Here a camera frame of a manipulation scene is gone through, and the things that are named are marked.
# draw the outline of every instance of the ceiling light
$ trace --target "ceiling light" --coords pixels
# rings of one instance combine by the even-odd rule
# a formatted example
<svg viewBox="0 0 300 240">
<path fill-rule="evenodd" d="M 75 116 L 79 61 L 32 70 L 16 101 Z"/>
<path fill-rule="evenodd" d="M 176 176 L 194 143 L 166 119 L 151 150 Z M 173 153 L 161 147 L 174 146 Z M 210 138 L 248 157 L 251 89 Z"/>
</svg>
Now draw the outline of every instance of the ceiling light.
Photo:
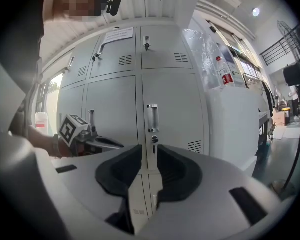
<svg viewBox="0 0 300 240">
<path fill-rule="evenodd" d="M 260 10 L 259 10 L 258 8 L 254 8 L 254 9 L 252 10 L 252 15 L 253 15 L 254 17 L 257 17 L 259 14 L 260 14 Z"/>
</svg>

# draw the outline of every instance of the gray metal locker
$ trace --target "gray metal locker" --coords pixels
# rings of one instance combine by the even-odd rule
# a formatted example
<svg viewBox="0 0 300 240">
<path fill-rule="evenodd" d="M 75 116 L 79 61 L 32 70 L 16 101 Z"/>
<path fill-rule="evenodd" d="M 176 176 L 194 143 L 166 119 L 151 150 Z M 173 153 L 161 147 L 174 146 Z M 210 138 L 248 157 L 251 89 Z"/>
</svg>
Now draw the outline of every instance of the gray metal locker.
<svg viewBox="0 0 300 240">
<path fill-rule="evenodd" d="M 93 54 L 100 51 L 102 54 L 93 63 L 90 78 L 135 70 L 136 28 L 133 28 L 132 38 L 106 43 L 103 49 L 100 42 Z"/>
<path fill-rule="evenodd" d="M 149 50 L 144 44 L 148 37 Z M 141 27 L 142 69 L 192 69 L 189 55 L 177 26 Z"/>
<path fill-rule="evenodd" d="M 149 221 L 142 175 L 137 175 L 129 188 L 129 206 L 134 232 L 137 234 Z"/>
<path fill-rule="evenodd" d="M 155 149 L 158 144 L 163 144 L 202 153 L 204 122 L 196 76 L 185 73 L 144 73 L 142 82 L 149 170 L 157 169 L 154 145 Z M 157 122 L 150 116 L 155 110 Z M 153 125 L 159 132 L 155 132 L 155 129 L 149 132 Z M 158 138 L 155 144 L 153 136 Z"/>
<path fill-rule="evenodd" d="M 150 174 L 149 185 L 150 185 L 152 212 L 153 214 L 155 214 L 158 206 L 158 192 L 163 190 L 164 188 L 162 184 L 161 174 Z"/>
<path fill-rule="evenodd" d="M 94 110 L 96 130 L 124 146 L 138 144 L 135 76 L 112 78 L 90 83 L 86 99 Z"/>
<path fill-rule="evenodd" d="M 89 63 L 92 61 L 98 40 L 99 36 L 92 37 L 74 48 L 69 62 L 71 66 L 64 73 L 61 88 L 86 80 Z"/>
<path fill-rule="evenodd" d="M 82 101 L 84 97 L 85 86 L 81 85 L 72 89 L 61 89 L 58 97 L 57 106 L 57 130 L 59 130 L 60 125 L 60 114 L 62 120 L 66 115 L 77 115 L 82 116 Z"/>
</svg>

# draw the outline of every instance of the locker door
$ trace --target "locker door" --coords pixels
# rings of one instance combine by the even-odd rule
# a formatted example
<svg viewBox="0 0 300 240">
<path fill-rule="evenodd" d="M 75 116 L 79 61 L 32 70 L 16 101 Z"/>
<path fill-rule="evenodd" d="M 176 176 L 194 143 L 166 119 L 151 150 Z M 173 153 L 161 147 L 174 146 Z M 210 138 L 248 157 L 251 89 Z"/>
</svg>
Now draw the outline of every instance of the locker door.
<svg viewBox="0 0 300 240">
<path fill-rule="evenodd" d="M 137 175 L 129 188 L 130 214 L 135 234 L 149 221 L 142 180 L 142 175 Z"/>
<path fill-rule="evenodd" d="M 94 110 L 96 130 L 124 146 L 138 144 L 135 76 L 90 83 L 86 99 L 88 110 Z"/>
<path fill-rule="evenodd" d="M 89 63 L 92 61 L 92 55 L 98 40 L 99 36 L 96 36 L 78 44 L 74 48 L 70 64 L 72 59 L 73 61 L 69 70 L 64 73 L 61 88 L 86 80 Z"/>
<path fill-rule="evenodd" d="M 84 97 L 85 86 L 81 85 L 72 89 L 61 89 L 58 98 L 57 107 L 57 130 L 61 125 L 59 114 L 62 114 L 62 120 L 66 115 L 82 116 L 82 101 Z"/>
<path fill-rule="evenodd" d="M 157 169 L 158 144 L 201 153 L 204 123 L 196 76 L 147 73 L 143 74 L 142 81 L 149 170 Z M 149 132 L 148 112 L 151 108 L 147 105 L 157 105 L 159 132 Z M 153 136 L 157 136 L 158 143 L 153 144 Z"/>
<path fill-rule="evenodd" d="M 142 26 L 142 69 L 183 68 L 192 69 L 182 32 L 176 26 Z M 149 37 L 150 48 L 146 51 L 144 39 Z"/>
<path fill-rule="evenodd" d="M 102 42 L 95 53 L 100 51 Z M 93 63 L 90 78 L 98 76 L 135 70 L 136 55 L 136 28 L 133 28 L 133 37 L 106 43 L 104 45 L 101 59 L 96 59 Z"/>
<path fill-rule="evenodd" d="M 153 214 L 155 214 L 157 210 L 158 192 L 164 188 L 162 184 L 161 174 L 150 174 L 149 184 L 151 193 L 152 212 Z"/>
</svg>

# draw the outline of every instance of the locker vent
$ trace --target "locker vent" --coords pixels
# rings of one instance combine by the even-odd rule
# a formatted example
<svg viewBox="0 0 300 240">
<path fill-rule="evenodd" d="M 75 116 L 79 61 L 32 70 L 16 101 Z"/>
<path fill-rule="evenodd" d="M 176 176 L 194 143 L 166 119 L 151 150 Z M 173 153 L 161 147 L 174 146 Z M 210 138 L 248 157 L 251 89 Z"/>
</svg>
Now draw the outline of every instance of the locker vent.
<svg viewBox="0 0 300 240">
<path fill-rule="evenodd" d="M 201 140 L 189 142 L 188 150 L 196 153 L 201 153 Z"/>
<path fill-rule="evenodd" d="M 140 214 L 140 215 L 145 215 L 145 210 L 133 210 L 134 214 Z"/>
<path fill-rule="evenodd" d="M 132 63 L 132 55 L 121 56 L 119 58 L 119 66 L 129 65 Z"/>
<path fill-rule="evenodd" d="M 87 66 L 79 68 L 78 77 L 85 75 L 86 71 L 87 71 Z"/>
<path fill-rule="evenodd" d="M 176 62 L 188 62 L 187 55 L 184 53 L 175 53 L 174 58 Z"/>
</svg>

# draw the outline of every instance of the white cabinet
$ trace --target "white cabinet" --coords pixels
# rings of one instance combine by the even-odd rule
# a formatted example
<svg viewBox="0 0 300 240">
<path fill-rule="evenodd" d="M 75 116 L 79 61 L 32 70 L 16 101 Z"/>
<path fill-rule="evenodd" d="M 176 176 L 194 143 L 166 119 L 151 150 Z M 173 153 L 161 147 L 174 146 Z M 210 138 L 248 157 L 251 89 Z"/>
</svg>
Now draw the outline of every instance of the white cabinet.
<svg viewBox="0 0 300 240">
<path fill-rule="evenodd" d="M 124 146 L 138 144 L 135 76 L 92 82 L 86 98 L 88 110 L 94 110 L 96 130 Z"/>
<path fill-rule="evenodd" d="M 71 89 L 61 89 L 59 92 L 58 106 L 57 106 L 57 130 L 62 122 L 60 122 L 61 114 L 62 120 L 66 115 L 76 115 L 82 117 L 82 102 L 84 96 L 85 86 L 81 85 Z"/>
<path fill-rule="evenodd" d="M 151 44 L 148 51 L 146 37 Z M 142 69 L 193 68 L 177 26 L 142 26 L 141 43 Z"/>
<path fill-rule="evenodd" d="M 69 70 L 66 70 L 62 79 L 61 88 L 86 80 L 89 64 L 99 40 L 99 36 L 93 37 L 78 44 L 70 59 Z"/>
<path fill-rule="evenodd" d="M 137 234 L 149 221 L 142 175 L 137 175 L 129 188 L 129 206 L 134 233 Z"/>
<path fill-rule="evenodd" d="M 94 53 L 102 51 L 100 58 L 93 63 L 91 78 L 124 72 L 134 71 L 136 61 L 136 28 L 133 28 L 133 37 L 110 42 L 102 48 L 102 42 Z"/>
<path fill-rule="evenodd" d="M 158 206 L 158 192 L 164 188 L 162 184 L 161 174 L 150 174 L 149 184 L 150 184 L 152 212 L 153 214 L 155 214 Z"/>
<path fill-rule="evenodd" d="M 158 144 L 202 153 L 204 123 L 196 76 L 186 73 L 144 73 L 142 82 L 149 170 L 157 170 Z M 159 132 L 149 132 L 148 105 L 157 105 Z M 153 136 L 157 136 L 158 143 L 152 142 Z"/>
</svg>

